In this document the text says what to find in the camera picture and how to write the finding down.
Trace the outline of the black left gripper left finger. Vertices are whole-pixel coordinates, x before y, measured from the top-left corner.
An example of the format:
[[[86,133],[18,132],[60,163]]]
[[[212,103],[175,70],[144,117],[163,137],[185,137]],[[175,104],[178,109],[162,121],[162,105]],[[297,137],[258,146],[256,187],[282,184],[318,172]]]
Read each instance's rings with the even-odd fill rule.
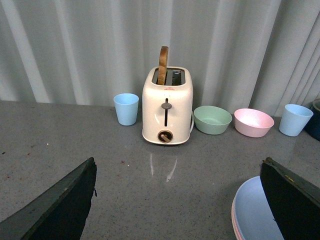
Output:
[[[2,240],[79,240],[96,194],[97,165],[90,157],[0,223]]]

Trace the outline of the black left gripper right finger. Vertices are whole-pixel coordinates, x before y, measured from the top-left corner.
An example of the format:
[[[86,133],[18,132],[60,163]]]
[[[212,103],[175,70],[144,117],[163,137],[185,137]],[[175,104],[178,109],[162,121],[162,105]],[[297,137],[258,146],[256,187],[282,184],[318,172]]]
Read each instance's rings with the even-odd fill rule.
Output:
[[[320,188],[266,158],[260,180],[274,220],[285,240],[320,238]]]

